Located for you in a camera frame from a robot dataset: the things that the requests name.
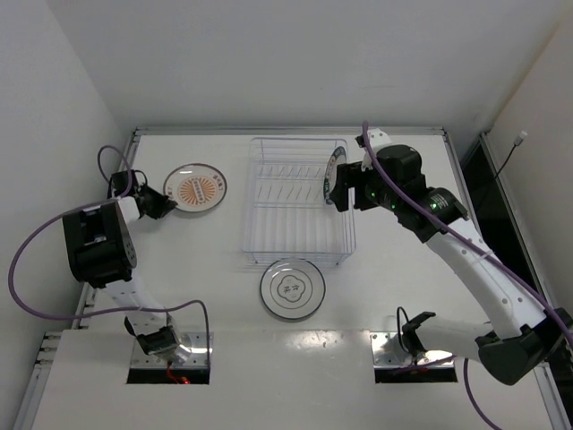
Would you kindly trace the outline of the green rimmed white plate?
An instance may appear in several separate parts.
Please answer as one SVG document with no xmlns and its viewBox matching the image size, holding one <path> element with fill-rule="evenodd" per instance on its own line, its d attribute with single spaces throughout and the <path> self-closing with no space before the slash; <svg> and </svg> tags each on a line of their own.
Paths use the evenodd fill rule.
<svg viewBox="0 0 573 430">
<path fill-rule="evenodd" d="M 323 179 L 323 197 L 325 203 L 332 205 L 333 201 L 330 199 L 330 194 L 333 191 L 338 174 L 338 166 L 341 164 L 346 164 L 347 154 L 346 149 L 343 146 L 337 146 L 337 148 L 332 152 L 329 157 L 329 161 L 325 168 L 324 179 Z"/>
</svg>

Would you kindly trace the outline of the orange sunburst plate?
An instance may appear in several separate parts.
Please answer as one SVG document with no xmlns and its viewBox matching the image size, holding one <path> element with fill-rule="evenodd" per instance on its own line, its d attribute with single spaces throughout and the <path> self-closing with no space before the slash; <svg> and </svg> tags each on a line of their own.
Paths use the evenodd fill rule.
<svg viewBox="0 0 573 430">
<path fill-rule="evenodd" d="M 176 208 L 189 213 L 210 211 L 227 195 L 227 179 L 209 164 L 189 163 L 170 172 L 163 192 L 176 203 Z"/>
</svg>

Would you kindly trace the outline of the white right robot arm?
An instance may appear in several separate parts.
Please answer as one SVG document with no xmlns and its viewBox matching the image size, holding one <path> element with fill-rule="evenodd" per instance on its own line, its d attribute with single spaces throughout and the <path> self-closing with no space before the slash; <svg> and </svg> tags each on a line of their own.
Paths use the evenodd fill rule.
<svg viewBox="0 0 573 430">
<path fill-rule="evenodd" d="M 482 364 L 500 383 L 515 384 L 559 346 L 560 328 L 572 326 L 571 316 L 562 308 L 547 311 L 495 266 L 496 256 L 456 196 L 427 186 L 415 149 L 399 144 L 374 151 L 400 190 L 386 183 L 369 158 L 348 163 L 344 152 L 335 150 L 324 178 L 326 201 L 340 212 L 376 207 L 391 211 L 453 270 L 488 317 L 486 323 L 472 324 L 422 312 L 400 329 L 397 352 L 417 359 L 427 350 L 442 349 Z"/>
</svg>

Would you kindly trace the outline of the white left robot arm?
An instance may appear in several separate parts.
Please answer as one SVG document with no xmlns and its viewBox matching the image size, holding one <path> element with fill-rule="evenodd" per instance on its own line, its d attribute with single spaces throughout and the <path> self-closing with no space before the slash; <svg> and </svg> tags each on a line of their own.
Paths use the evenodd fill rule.
<svg viewBox="0 0 573 430">
<path fill-rule="evenodd" d="M 172 364 L 179 360 L 182 338 L 170 312 L 147 291 L 136 272 L 129 226 L 144 217 L 166 217 L 176 202 L 139 182 L 138 173 L 113 174 L 108 201 L 64 215 L 64 241 L 72 275 L 113 300 L 144 354 Z"/>
</svg>

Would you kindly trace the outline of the black rimmed clover plate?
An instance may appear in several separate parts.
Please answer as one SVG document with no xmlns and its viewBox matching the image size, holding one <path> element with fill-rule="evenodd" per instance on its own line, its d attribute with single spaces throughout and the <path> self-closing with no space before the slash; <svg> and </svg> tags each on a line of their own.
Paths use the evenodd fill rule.
<svg viewBox="0 0 573 430">
<path fill-rule="evenodd" d="M 302 259 L 283 259 L 263 272 L 259 293 L 266 311 L 286 322 L 301 322 L 321 307 L 326 281 L 320 269 Z"/>
</svg>

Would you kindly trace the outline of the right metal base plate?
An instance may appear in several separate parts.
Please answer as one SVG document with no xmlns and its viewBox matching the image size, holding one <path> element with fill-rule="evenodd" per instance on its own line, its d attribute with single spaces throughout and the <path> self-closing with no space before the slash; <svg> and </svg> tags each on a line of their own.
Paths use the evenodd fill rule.
<svg viewBox="0 0 573 430">
<path fill-rule="evenodd" d="M 373 366 L 376 369 L 397 370 L 399 368 L 451 368 L 453 356 L 446 351 L 429 350 L 418 357 L 406 353 L 398 344 L 395 331 L 372 331 L 370 333 Z"/>
</svg>

